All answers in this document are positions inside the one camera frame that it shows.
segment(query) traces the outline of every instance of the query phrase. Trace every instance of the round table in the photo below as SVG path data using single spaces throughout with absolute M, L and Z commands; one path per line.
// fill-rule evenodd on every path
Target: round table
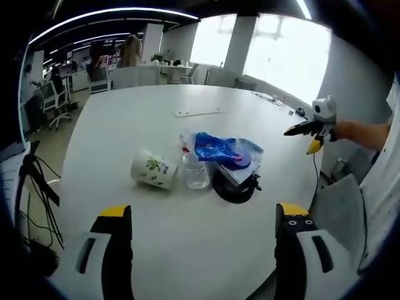
M 175 111 L 226 113 L 178 118 Z M 69 142 L 60 185 L 61 231 L 68 240 L 89 231 L 97 215 L 132 207 L 135 299 L 246 299 L 275 268 L 279 202 L 308 209 L 317 178 L 309 136 L 283 136 L 304 119 L 250 91 L 216 86 L 143 86 L 92 95 Z M 264 149 L 259 185 L 244 204 L 213 189 L 172 191 L 136 184 L 133 155 L 146 148 L 179 161 L 179 135 L 205 131 L 240 137 Z M 315 161 L 319 172 L 322 151 Z

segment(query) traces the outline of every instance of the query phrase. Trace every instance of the window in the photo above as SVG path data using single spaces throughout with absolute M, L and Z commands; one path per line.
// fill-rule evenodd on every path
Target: window
M 235 21 L 235 14 L 202 19 L 197 25 L 190 61 L 223 67 Z
M 257 20 L 243 74 L 266 81 L 312 105 L 328 64 L 332 32 L 294 17 Z

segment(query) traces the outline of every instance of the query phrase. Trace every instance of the white paper cup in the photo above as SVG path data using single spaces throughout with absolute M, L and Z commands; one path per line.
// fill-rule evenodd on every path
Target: white paper cup
M 142 183 L 171 189 L 177 168 L 177 164 L 142 149 L 133 158 L 131 177 Z

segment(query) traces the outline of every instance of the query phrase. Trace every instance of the floor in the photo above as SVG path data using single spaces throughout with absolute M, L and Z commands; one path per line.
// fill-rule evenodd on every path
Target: floor
M 71 96 L 72 102 L 79 102 L 78 109 L 70 112 L 70 117 L 72 121 L 68 120 L 61 120 L 59 125 L 59 130 L 56 131 L 55 127 L 52 128 L 50 131 L 45 127 L 42 128 L 38 133 L 35 135 L 27 135 L 29 141 L 40 141 L 39 147 L 35 153 L 36 156 L 42 158 L 47 162 L 47 164 L 56 171 L 59 175 L 62 176 L 63 174 L 63 164 L 64 158 L 66 155 L 66 151 L 68 148 L 69 140 L 72 136 L 74 131 L 74 127 L 78 117 L 88 101 L 90 96 L 89 89 L 85 89 L 82 91 L 75 92 Z M 53 174 L 53 172 L 47 168 L 43 163 L 42 169 L 44 173 L 44 177 L 46 178 L 46 182 L 58 192 L 58 177 Z M 30 202 L 29 202 L 29 217 L 39 226 L 49 227 L 47 218 L 46 218 L 46 211 L 44 210 L 43 203 L 41 202 L 40 198 L 36 194 L 32 182 L 30 179 L 25 181 L 25 187 L 30 192 Z M 58 219 L 58 207 L 50 201 L 50 205 L 54 212 L 54 216 L 56 220 Z M 60 245 L 57 242 L 56 236 L 49 232 L 47 229 L 38 228 L 30 222 L 29 226 L 30 231 L 30 238 L 37 239 L 37 241 L 43 245 L 50 245 L 50 248 L 56 252 L 59 256 L 60 252 L 62 251 Z

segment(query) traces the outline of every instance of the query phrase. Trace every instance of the blue plastic bag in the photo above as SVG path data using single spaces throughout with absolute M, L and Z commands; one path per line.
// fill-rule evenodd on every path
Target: blue plastic bag
M 205 132 L 196 134 L 194 152 L 199 161 L 230 163 L 241 159 L 235 152 L 236 139 L 220 139 Z

